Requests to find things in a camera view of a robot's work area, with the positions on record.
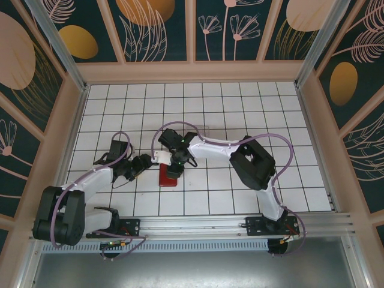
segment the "metal panel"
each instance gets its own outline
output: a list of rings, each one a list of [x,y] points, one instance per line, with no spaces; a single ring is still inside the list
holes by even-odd
[[[94,254],[44,254],[41,287],[355,287],[340,239],[311,238],[295,256],[265,251],[136,253],[105,262]]]

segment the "yellow circle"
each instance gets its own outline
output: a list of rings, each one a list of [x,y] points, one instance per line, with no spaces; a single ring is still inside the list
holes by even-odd
[[[355,66],[348,62],[339,63],[332,72],[329,84],[331,100],[337,106],[348,103],[355,93],[358,84],[358,72]]]
[[[121,13],[131,22],[140,26],[153,26],[156,21],[149,13],[147,2],[153,12],[159,12],[167,21],[175,10],[175,0],[116,0]]]
[[[98,47],[95,38],[82,27],[68,25],[60,29],[59,34],[71,55],[89,59],[96,56]]]

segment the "white tile floor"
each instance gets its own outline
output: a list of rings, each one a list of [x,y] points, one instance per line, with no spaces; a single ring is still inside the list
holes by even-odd
[[[187,121],[209,127],[209,136],[238,140],[246,134],[276,133],[290,139],[295,157],[277,186],[284,203],[294,211],[330,211],[293,83],[174,83],[92,86],[79,128],[68,181],[90,169],[108,151],[114,132],[128,133],[135,155],[147,153],[163,123]],[[183,125],[174,128],[183,132]],[[281,170],[289,149],[279,139],[260,139]],[[156,142],[155,148],[161,148]],[[186,166],[176,187],[158,186],[158,166],[132,183],[108,186],[87,203],[117,208],[122,216],[214,215],[258,213],[260,204],[228,163],[199,160]],[[115,186],[125,182],[119,178]]]

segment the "robotic arm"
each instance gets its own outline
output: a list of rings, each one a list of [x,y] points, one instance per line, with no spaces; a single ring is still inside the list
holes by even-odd
[[[169,152],[157,151],[156,157],[143,154],[129,160],[123,158],[110,167],[95,170],[78,182],[63,198],[55,223],[55,239],[58,243],[76,245],[81,237],[95,230],[117,233],[118,211],[112,208],[96,207],[85,212],[85,203],[100,189],[114,183],[119,176],[132,181],[154,164],[167,165],[168,178],[179,178],[184,165],[197,165],[196,158],[228,161],[250,189],[256,191],[262,216],[262,228],[273,235],[281,229],[287,212],[276,202],[271,180],[275,175],[275,160],[256,141],[237,145],[238,141],[224,141],[209,138],[201,139],[196,133],[188,132],[184,137],[175,130],[166,129],[158,140]],[[113,140],[109,153],[94,164],[107,164],[118,159],[127,148],[127,142]],[[47,187],[42,194],[33,228],[36,239],[50,240],[50,225],[57,198],[70,184],[61,187]]]

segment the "white bracket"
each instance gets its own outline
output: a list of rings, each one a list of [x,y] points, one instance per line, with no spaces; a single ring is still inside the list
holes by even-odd
[[[170,166],[170,159],[172,157],[172,153],[168,151],[155,151],[155,159],[152,159],[152,163],[165,164]]]

